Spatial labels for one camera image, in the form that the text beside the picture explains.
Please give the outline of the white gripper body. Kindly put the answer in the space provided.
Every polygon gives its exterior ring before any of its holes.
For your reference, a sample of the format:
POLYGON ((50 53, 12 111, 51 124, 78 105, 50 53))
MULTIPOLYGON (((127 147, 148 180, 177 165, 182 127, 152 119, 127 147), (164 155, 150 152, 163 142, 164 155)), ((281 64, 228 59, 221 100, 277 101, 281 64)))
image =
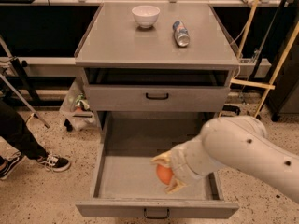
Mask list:
POLYGON ((223 164, 208 155, 198 135, 170 150, 170 167, 176 180, 190 185, 220 170, 223 164))

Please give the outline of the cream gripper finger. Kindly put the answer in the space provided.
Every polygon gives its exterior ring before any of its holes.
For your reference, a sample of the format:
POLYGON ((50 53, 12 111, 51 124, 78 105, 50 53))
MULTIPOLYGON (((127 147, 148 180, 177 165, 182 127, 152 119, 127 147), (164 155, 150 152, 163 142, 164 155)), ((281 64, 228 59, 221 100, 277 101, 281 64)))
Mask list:
POLYGON ((168 150, 162 154, 159 154, 151 159, 151 162, 153 164, 162 165, 165 168, 170 167, 170 161, 171 161, 171 151, 168 150))
POLYGON ((170 183, 165 188, 165 192, 167 194, 171 194, 177 192, 186 186, 185 183, 175 178, 174 176, 171 178, 170 183))

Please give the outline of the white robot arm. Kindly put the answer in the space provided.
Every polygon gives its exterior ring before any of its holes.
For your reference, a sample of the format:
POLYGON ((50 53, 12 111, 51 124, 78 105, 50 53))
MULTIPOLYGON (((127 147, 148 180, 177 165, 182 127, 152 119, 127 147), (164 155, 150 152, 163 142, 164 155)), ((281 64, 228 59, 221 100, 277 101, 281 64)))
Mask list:
POLYGON ((219 117, 199 134, 151 160, 173 172, 165 191, 174 193, 227 166, 251 175, 299 203, 299 156, 267 139, 251 116, 219 117))

